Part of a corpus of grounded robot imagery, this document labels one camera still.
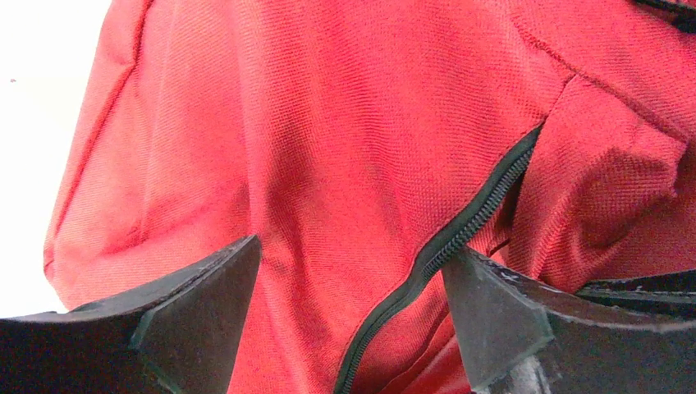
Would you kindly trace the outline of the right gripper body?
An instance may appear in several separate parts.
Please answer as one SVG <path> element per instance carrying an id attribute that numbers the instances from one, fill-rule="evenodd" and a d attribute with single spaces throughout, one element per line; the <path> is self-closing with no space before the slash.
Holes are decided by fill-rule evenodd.
<path id="1" fill-rule="evenodd" d="M 591 302 L 646 314 L 695 319 L 695 271 L 587 283 L 575 295 Z"/>

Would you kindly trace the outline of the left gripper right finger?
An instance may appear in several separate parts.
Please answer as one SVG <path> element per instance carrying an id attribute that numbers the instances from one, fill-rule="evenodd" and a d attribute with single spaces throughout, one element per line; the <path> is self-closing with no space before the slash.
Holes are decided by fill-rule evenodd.
<path id="1" fill-rule="evenodd" d="M 470 249 L 442 275 L 475 393 L 695 390 L 695 319 L 600 305 Z"/>

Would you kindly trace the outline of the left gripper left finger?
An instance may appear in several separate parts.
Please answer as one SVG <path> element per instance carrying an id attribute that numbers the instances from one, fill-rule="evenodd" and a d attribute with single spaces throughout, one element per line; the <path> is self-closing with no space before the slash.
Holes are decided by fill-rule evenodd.
<path id="1" fill-rule="evenodd" d="M 247 236 L 70 312 L 3 319 L 2 392 L 226 392 L 260 255 Z"/>

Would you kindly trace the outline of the red backpack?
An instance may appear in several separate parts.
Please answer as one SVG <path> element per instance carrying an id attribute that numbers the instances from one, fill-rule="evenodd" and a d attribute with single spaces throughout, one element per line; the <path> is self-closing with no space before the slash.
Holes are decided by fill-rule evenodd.
<path id="1" fill-rule="evenodd" d="M 44 246 L 74 308 L 257 235 L 232 393 L 465 393 L 439 269 L 695 265 L 695 19 L 636 1 L 114 1 Z"/>

